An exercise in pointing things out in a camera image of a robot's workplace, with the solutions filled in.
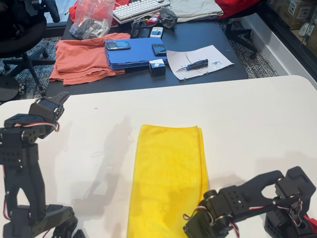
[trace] black desk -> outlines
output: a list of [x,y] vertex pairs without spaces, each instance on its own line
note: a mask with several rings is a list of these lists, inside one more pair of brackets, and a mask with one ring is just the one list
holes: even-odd
[[[63,36],[64,40],[75,39],[69,33],[70,26],[71,21],[68,19]],[[114,28],[111,32],[129,33],[129,29],[122,30],[120,28]],[[179,81],[168,66],[166,67],[166,75],[161,77],[151,77],[149,67],[130,68],[126,69],[125,74],[123,75],[107,77],[92,83],[63,86],[63,82],[60,81],[50,82],[47,89],[47,96],[53,96],[62,91],[68,91],[72,95],[75,95],[248,78],[248,74],[241,65],[217,22],[190,22],[177,24],[175,32],[164,29],[162,41],[165,44],[165,47],[172,51],[193,51],[202,47],[214,45],[224,56],[233,62],[234,65],[186,81]]]

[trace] blue screwdriver handle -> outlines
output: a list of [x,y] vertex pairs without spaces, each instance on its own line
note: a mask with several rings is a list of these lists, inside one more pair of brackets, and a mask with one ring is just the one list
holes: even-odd
[[197,61],[195,63],[189,64],[189,65],[187,65],[187,67],[194,66],[197,64],[201,64],[201,63],[208,63],[208,59],[200,60],[200,61]]
[[207,67],[208,66],[208,62],[205,63],[193,63],[191,66],[187,66],[186,70],[192,70],[192,69],[197,69],[197,68],[203,68],[203,67]]

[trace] blue folder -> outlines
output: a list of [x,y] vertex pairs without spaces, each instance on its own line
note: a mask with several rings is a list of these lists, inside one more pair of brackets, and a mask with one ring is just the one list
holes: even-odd
[[156,56],[152,48],[152,44],[163,44],[161,38],[137,38],[120,41],[129,42],[131,48],[128,50],[108,51],[105,47],[108,64],[113,70],[149,66],[150,60],[162,59],[164,63],[167,63],[167,57]]

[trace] yellow microfiber towel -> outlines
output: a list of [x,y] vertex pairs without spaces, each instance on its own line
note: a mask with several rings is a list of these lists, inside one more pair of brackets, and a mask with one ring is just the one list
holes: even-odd
[[202,131],[197,126],[143,125],[134,165],[128,238],[185,238],[208,189]]

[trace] white table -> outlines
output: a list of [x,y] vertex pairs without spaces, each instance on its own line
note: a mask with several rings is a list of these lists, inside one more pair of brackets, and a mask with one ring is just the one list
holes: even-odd
[[[0,106],[1,124],[28,113],[33,101]],[[59,133],[38,140],[47,204],[73,206],[89,238],[126,237],[142,124],[200,126],[213,189],[296,165],[317,185],[317,91],[299,76],[71,96],[60,124]],[[309,215],[317,216],[317,194]],[[1,233],[5,222],[1,216]],[[243,238],[269,237],[261,217],[238,226]]]

